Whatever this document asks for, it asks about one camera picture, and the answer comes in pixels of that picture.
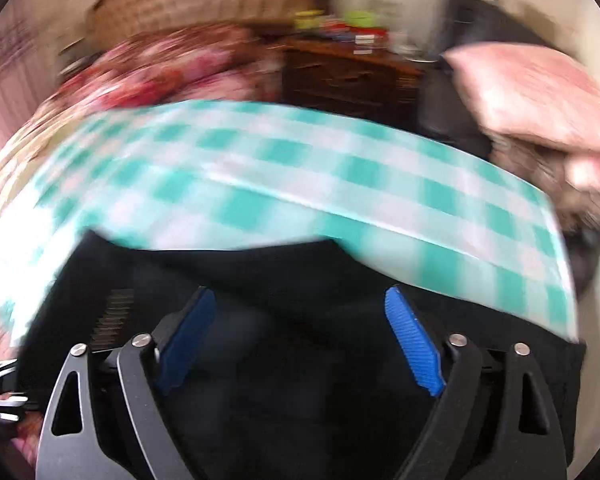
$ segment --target blue gripper pad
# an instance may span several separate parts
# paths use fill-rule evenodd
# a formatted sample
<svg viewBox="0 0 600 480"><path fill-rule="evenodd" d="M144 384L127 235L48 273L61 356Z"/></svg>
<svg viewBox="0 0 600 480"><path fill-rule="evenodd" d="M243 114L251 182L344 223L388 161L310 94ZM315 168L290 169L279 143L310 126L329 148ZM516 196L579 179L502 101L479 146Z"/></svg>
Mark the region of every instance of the blue gripper pad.
<svg viewBox="0 0 600 480"><path fill-rule="evenodd" d="M396 286L384 294L384 314L402 348L416 382L432 397L445 388L440 352Z"/></svg>
<svg viewBox="0 0 600 480"><path fill-rule="evenodd" d="M161 394L166 395L184 382L215 319L216 297L206 288L160 355L160 371L155 386Z"/></svg>

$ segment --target brown cabinet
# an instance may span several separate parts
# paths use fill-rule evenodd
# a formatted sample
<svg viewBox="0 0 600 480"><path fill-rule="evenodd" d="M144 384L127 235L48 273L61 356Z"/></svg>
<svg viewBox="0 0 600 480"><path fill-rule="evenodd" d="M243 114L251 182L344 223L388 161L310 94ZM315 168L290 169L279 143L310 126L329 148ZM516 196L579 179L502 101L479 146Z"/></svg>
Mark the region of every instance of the brown cabinet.
<svg viewBox="0 0 600 480"><path fill-rule="evenodd" d="M356 54L349 45L286 40L283 102L413 130L422 71L394 54Z"/></svg>

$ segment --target black garment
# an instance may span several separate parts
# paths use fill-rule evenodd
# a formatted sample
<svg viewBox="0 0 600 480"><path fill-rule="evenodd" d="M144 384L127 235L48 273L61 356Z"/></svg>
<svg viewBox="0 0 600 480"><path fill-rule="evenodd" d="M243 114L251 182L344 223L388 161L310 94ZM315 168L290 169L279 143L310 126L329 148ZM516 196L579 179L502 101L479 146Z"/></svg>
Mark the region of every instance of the black garment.
<svg viewBox="0 0 600 480"><path fill-rule="evenodd" d="M113 346L181 309L198 284L216 321L186 382L163 402L168 425L211 480L388 478L426 423L384 316L394 280L332 240L245 251L138 251L87 233L22 347L19 388L42 392L68 349L89 342L112 290L133 290ZM479 346L532 348L573 453L584 346L522 319L405 286L410 301Z"/></svg>

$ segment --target curtain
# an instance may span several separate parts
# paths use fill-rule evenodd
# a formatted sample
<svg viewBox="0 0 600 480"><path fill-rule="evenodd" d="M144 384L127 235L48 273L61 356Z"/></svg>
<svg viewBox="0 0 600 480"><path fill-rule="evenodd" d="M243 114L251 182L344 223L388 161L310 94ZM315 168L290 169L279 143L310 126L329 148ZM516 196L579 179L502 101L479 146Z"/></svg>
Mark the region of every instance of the curtain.
<svg viewBox="0 0 600 480"><path fill-rule="evenodd" d="M25 9L9 0L0 12L0 149L54 89Z"/></svg>

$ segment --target teal and white checkered cloth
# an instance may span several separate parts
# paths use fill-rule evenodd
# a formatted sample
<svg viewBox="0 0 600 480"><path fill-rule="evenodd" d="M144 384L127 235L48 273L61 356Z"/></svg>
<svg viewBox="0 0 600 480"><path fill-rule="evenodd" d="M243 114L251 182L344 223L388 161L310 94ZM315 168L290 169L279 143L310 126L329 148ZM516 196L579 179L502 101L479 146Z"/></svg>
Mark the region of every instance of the teal and white checkered cloth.
<svg viewBox="0 0 600 480"><path fill-rule="evenodd" d="M368 121L216 101L90 116L0 219L0 318L14 344L87 228L148 249L339 238L396 280L576 336L547 197Z"/></svg>

